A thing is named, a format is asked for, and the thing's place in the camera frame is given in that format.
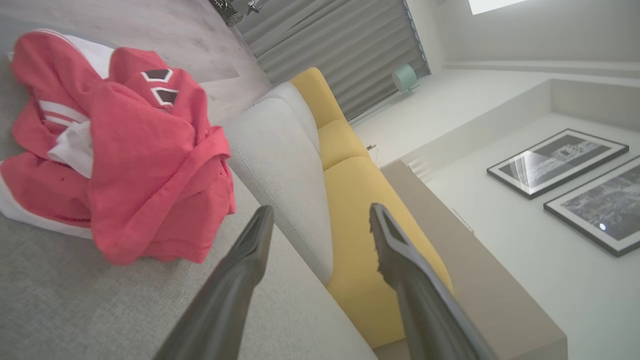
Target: white wall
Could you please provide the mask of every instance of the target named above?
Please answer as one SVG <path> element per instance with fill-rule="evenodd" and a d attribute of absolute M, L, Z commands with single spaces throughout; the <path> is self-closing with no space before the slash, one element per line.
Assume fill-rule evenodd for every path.
<path fill-rule="evenodd" d="M 533 200 L 487 175 L 486 168 L 567 127 L 628 144 L 630 152 Z M 427 182 L 566 333 L 569 359 L 638 359 L 640 250 L 615 258 L 546 214 L 543 203 L 638 154 L 639 133 L 549 114 Z"/>
<path fill-rule="evenodd" d="M 410 165 L 413 172 L 426 181 L 431 173 L 550 113 L 551 83 L 545 81 L 533 87 L 404 155 L 400 160 Z"/>
<path fill-rule="evenodd" d="M 433 5 L 428 0 L 406 0 L 406 4 L 409 6 L 431 73 L 439 74 L 447 58 L 442 47 L 440 31 L 433 17 Z"/>
<path fill-rule="evenodd" d="M 354 125 L 379 165 L 387 165 L 547 81 L 546 74 L 443 70 L 419 80 L 414 93 Z"/>
<path fill-rule="evenodd" d="M 424 1 L 433 14 L 416 24 L 435 19 L 449 61 L 640 61 L 639 0 L 526 0 L 478 15 L 468 0 Z"/>

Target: black picture frame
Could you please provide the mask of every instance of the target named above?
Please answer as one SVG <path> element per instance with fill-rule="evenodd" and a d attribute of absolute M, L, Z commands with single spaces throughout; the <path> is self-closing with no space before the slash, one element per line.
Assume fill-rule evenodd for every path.
<path fill-rule="evenodd" d="M 551 141 L 551 139 L 554 139 L 556 137 L 561 138 L 561 135 L 563 134 L 567 134 L 567 135 L 579 135 L 579 136 L 587 136 L 590 139 L 585 139 L 585 140 L 594 140 L 597 139 L 599 140 L 599 142 L 602 145 L 610 145 L 611 146 L 611 150 L 607 151 L 604 153 L 604 155 L 598 155 L 595 158 L 597 159 L 595 162 L 592 162 L 589 165 L 586 165 L 584 167 L 582 167 L 580 170 L 569 174 L 567 176 L 556 176 L 553 179 L 556 179 L 554 181 L 551 181 L 548 185 L 540 188 L 539 190 L 533 191 L 533 192 L 527 192 L 524 190 L 524 188 L 526 187 L 526 185 L 521 185 L 521 186 L 517 186 L 516 184 L 514 184 L 515 180 L 511 180 L 509 178 L 509 176 L 505 173 L 500 173 L 498 172 L 499 169 L 498 167 L 503 167 L 505 164 L 508 164 L 510 160 L 512 160 L 513 158 L 527 152 L 527 151 L 531 151 L 532 149 L 536 149 L 537 147 L 541 146 L 544 143 L 547 143 L 549 141 Z M 495 165 L 489 167 L 486 169 L 487 174 L 489 174 L 490 176 L 492 176 L 494 179 L 500 181 L 501 183 L 507 185 L 508 187 L 510 187 L 512 190 L 516 191 L 517 193 L 519 193 L 520 195 L 524 196 L 525 198 L 531 200 L 531 199 L 535 199 L 536 197 L 547 193 L 551 190 L 553 190 L 554 188 L 557 188 L 558 186 L 561 186 L 579 176 L 582 176 L 584 174 L 586 174 L 589 171 L 592 171 L 595 168 L 598 168 L 600 166 L 602 166 L 605 163 L 608 163 L 609 161 L 627 153 L 629 151 L 629 146 L 625 145 L 623 143 L 619 143 L 619 142 L 615 142 L 609 139 L 605 139 L 599 136 L 595 136 L 595 135 L 591 135 L 588 133 L 584 133 L 582 131 L 578 131 L 578 130 L 574 130 L 574 129 L 564 129 L 562 131 L 560 131 L 559 133 L 556 133 L 538 143 L 536 143 L 535 145 L 532 145 L 516 154 L 514 154 L 513 156 L 510 156 L 498 163 L 496 163 Z"/>
<path fill-rule="evenodd" d="M 640 248 L 640 222 L 634 221 L 637 223 L 636 227 L 637 231 L 627 236 L 624 239 L 616 240 L 612 236 L 609 236 L 605 230 L 606 225 L 603 227 L 603 224 L 600 224 L 601 231 L 595 227 L 595 225 L 588 224 L 587 221 L 581 219 L 579 216 L 575 215 L 569 209 L 566 209 L 561 206 L 562 203 L 566 203 L 567 201 L 571 201 L 572 199 L 576 199 L 580 195 L 588 192 L 592 188 L 599 187 L 600 185 L 608 182 L 611 179 L 618 178 L 621 174 L 632 170 L 634 168 L 638 168 L 640 171 L 640 156 L 636 156 L 635 158 L 625 162 L 624 164 L 608 171 L 601 176 L 596 177 L 594 180 L 589 181 L 588 183 L 582 184 L 577 188 L 574 188 L 550 201 L 544 203 L 544 210 L 558 218 L 565 224 L 569 225 L 580 234 L 584 235 L 586 238 L 593 241 L 596 245 L 606 250 L 608 253 L 613 256 L 619 258 L 622 255 L 628 254 L 633 250 Z"/>

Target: window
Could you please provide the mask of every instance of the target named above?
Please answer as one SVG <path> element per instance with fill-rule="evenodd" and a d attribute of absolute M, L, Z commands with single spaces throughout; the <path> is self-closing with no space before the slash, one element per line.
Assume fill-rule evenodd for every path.
<path fill-rule="evenodd" d="M 237 28 L 274 84 L 319 68 L 348 120 L 397 92 L 398 67 L 430 74 L 404 0 L 269 0 Z"/>
<path fill-rule="evenodd" d="M 469 0 L 469 5 L 471 5 L 471 13 L 477 15 L 479 13 L 490 12 L 491 10 L 521 3 L 522 1 L 525 0 Z"/>

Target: black and white photo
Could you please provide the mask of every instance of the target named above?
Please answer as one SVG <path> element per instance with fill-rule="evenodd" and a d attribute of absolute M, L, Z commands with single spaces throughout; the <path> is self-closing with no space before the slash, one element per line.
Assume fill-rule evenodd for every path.
<path fill-rule="evenodd" d="M 615 256 L 640 247 L 640 157 L 545 204 Z"/>
<path fill-rule="evenodd" d="M 533 199 L 628 150 L 621 143 L 566 129 L 488 168 L 487 173 Z"/>

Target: yellow sofa cushion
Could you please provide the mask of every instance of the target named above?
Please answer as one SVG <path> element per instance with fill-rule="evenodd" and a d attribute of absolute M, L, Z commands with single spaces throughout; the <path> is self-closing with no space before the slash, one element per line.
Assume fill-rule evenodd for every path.
<path fill-rule="evenodd" d="M 369 232 L 369 206 L 384 204 L 444 284 L 451 279 L 440 256 L 382 172 L 369 158 L 346 159 L 324 171 L 333 237 L 333 274 L 327 290 L 369 346 L 404 338 L 395 291 L 378 272 Z"/>
<path fill-rule="evenodd" d="M 318 129 L 322 169 L 326 170 L 342 160 L 354 156 L 369 158 L 367 149 L 344 119 L 329 122 Z"/>
<path fill-rule="evenodd" d="M 290 83 L 298 89 L 309 105 L 318 128 L 336 119 L 346 120 L 329 84 L 317 68 L 304 70 L 291 79 Z"/>

